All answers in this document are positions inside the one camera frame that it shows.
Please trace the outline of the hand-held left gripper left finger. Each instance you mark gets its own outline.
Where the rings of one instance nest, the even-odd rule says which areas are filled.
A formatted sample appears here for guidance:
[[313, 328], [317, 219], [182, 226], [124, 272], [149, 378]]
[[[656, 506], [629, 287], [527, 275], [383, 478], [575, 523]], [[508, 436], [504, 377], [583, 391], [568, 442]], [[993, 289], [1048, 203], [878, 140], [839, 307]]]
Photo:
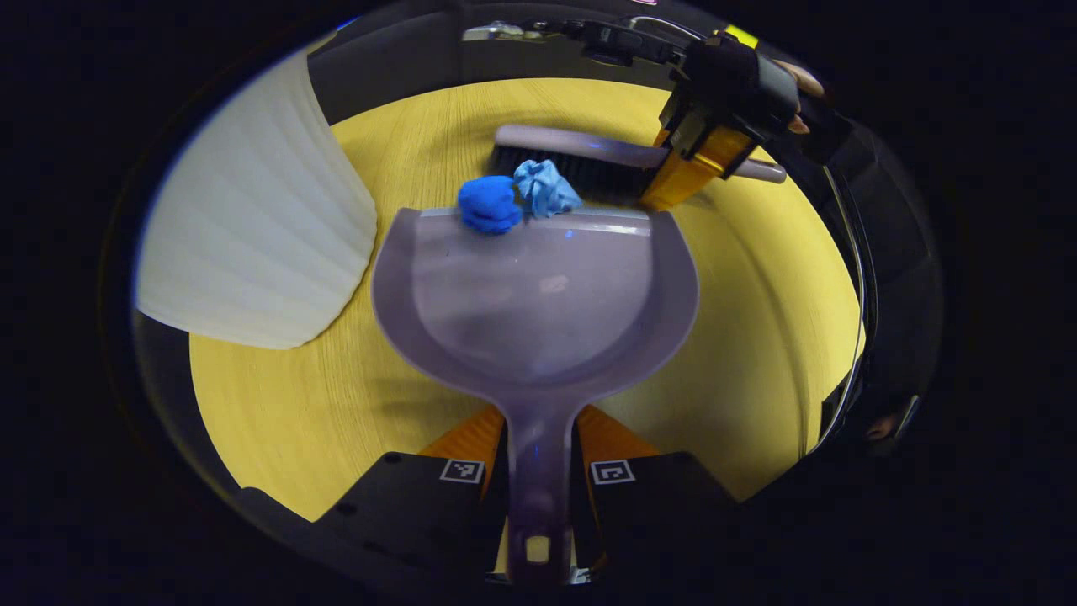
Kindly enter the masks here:
[[482, 583], [508, 509], [507, 421], [495, 407], [418, 453], [389, 451], [311, 526], [311, 551], [353, 575]]

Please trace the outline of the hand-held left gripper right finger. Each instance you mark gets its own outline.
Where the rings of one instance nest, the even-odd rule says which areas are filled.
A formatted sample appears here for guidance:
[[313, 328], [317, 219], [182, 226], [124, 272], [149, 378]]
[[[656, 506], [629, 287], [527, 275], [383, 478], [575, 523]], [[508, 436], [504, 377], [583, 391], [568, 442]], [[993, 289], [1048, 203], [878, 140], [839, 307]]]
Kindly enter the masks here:
[[688, 582], [727, 544], [739, 503], [688, 451], [661, 452], [612, 415], [576, 418], [600, 582]]

